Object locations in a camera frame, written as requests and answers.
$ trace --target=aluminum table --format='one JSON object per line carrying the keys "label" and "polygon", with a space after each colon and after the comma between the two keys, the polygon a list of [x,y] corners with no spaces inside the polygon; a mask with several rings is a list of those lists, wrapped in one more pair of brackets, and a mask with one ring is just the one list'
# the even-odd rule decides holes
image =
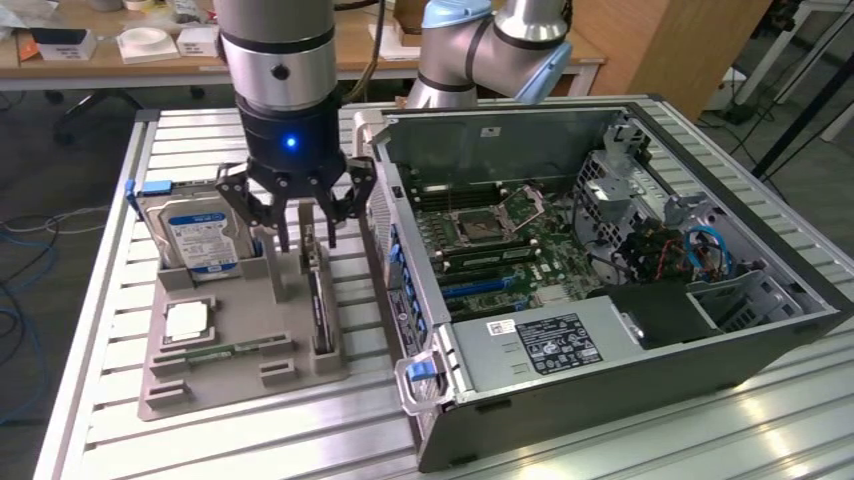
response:
{"label": "aluminum table", "polygon": [[[598,98],[585,99],[596,102]],[[854,265],[668,104],[644,106],[745,203],[854,298]],[[353,114],[341,112],[350,152]],[[697,184],[653,148],[681,193]],[[400,407],[356,225],[333,252],[352,376],[143,422],[137,417],[158,252],[125,181],[213,178],[245,159],[237,111],[143,112],[134,127],[37,478],[565,480],[854,478],[854,323],[736,389],[425,475]]]}

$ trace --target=motherboard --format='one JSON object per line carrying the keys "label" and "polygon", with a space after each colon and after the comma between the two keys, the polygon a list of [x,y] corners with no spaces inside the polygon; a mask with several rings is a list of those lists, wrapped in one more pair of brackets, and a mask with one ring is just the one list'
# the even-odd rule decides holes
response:
{"label": "motherboard", "polygon": [[537,184],[421,192],[416,217],[453,321],[588,297],[602,286]]}

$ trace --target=white sticker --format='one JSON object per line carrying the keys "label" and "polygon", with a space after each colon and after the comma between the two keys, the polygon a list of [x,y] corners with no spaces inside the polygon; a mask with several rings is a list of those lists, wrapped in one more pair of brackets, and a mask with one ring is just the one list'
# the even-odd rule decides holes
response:
{"label": "white sticker", "polygon": [[223,233],[227,226],[225,213],[170,218],[170,228],[185,265],[194,272],[222,272],[237,266],[235,242]]}
{"label": "white sticker", "polygon": [[502,127],[484,127],[481,129],[481,138],[501,137]]}
{"label": "white sticker", "polygon": [[489,322],[486,329],[490,331],[490,335],[505,335],[506,333],[514,333],[517,331],[517,321],[513,318],[508,320],[500,320],[498,322]]}

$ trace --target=cardboard box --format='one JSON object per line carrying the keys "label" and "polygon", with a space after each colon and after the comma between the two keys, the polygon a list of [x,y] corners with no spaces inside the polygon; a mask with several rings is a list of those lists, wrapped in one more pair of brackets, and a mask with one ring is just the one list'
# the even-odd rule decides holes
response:
{"label": "cardboard box", "polygon": [[422,46],[422,21],[429,0],[396,1],[396,33],[405,47]]}
{"label": "cardboard box", "polygon": [[98,47],[93,30],[79,28],[31,28],[42,58],[47,61],[90,60]]}
{"label": "cardboard box", "polygon": [[178,36],[178,51],[185,57],[217,57],[219,27],[186,28]]}

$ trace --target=hard drive label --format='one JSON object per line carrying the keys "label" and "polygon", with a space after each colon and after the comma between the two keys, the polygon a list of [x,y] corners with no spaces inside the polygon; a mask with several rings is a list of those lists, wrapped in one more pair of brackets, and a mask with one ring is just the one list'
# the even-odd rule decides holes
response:
{"label": "hard drive label", "polygon": [[170,228],[187,268],[197,273],[222,272],[235,268],[235,242],[226,235],[229,217],[206,213],[170,218]]}
{"label": "hard drive label", "polygon": [[541,375],[602,361],[588,329],[574,313],[517,324],[517,331],[534,369]]}

